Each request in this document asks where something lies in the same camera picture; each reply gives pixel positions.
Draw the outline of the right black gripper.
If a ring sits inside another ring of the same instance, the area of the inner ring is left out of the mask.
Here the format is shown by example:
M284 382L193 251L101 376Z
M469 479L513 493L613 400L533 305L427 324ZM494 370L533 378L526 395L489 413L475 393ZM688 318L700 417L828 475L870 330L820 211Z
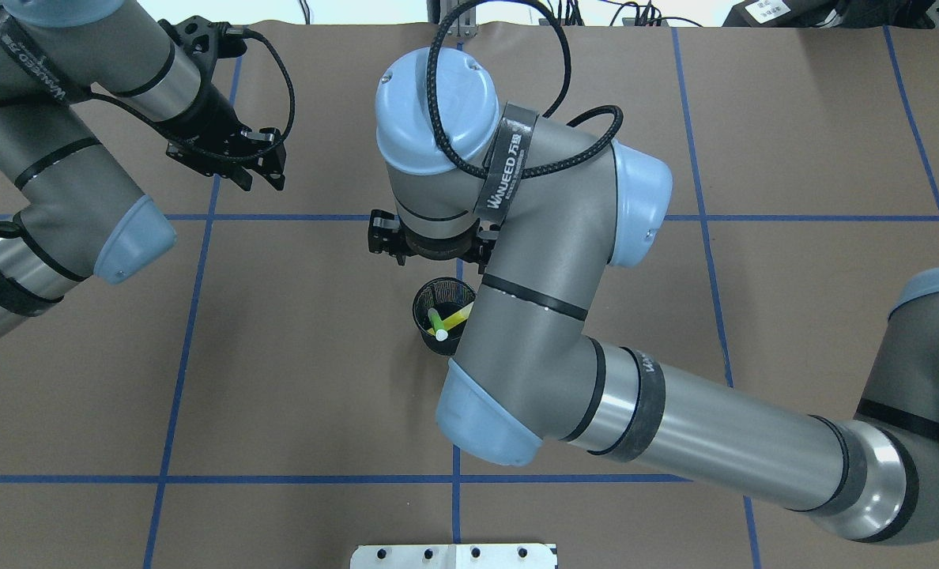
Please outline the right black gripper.
M415 256L435 262L458 258L477 264L477 273L485 273L500 237L498 224L481 227L481 220L472 213L438 220L412 213L408 216L426 223L421 231L406 224L402 216L373 209L369 213L368 251L394 257L398 264Z

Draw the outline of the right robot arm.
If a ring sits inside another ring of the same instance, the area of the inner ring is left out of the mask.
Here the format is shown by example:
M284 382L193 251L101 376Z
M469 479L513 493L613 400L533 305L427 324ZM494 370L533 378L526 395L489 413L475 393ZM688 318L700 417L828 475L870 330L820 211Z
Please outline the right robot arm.
M435 412L455 446L520 467L558 439L849 541L939 539L939 269L904 285L853 419L801 415L584 334L606 266L646 256L673 186L615 140L620 108L560 125L434 46L390 65L375 114L398 213L373 213L369 248L484 270Z

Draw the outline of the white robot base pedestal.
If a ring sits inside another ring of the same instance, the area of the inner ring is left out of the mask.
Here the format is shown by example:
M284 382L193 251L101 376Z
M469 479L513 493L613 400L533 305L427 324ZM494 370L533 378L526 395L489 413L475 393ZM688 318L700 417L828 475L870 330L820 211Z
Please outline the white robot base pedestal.
M559 568L555 545L472 543L358 547L350 568Z

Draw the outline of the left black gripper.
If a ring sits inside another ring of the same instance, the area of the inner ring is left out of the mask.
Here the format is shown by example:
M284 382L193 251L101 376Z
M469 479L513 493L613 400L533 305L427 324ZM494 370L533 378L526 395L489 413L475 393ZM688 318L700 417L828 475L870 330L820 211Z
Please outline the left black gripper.
M166 120L165 130L194 148L170 141L166 156L207 177L228 178L244 191L252 187L251 170L266 180L277 192L285 187L285 135L276 127L252 130L241 123L227 97L212 83L202 84L191 106ZM230 162L228 157L255 159Z

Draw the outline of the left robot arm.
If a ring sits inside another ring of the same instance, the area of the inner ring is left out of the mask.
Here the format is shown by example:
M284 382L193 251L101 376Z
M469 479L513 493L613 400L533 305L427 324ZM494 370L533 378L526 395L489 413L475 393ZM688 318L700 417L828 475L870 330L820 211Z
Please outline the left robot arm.
M87 278L124 282L176 241L75 105L130 113L198 174L282 190L290 126L246 126L213 83L246 40L271 47L227 22L155 21L137 1L0 1L0 172L26 199L0 220L0 338Z

